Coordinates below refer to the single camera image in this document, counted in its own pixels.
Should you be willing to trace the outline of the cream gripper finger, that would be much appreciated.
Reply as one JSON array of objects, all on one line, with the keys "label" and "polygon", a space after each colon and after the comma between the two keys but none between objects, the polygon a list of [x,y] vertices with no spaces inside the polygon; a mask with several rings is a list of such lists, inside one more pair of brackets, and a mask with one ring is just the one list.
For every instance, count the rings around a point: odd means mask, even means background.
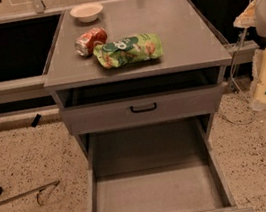
[{"label": "cream gripper finger", "polygon": [[266,109],[266,82],[252,82],[250,88],[250,105],[254,111]]}]

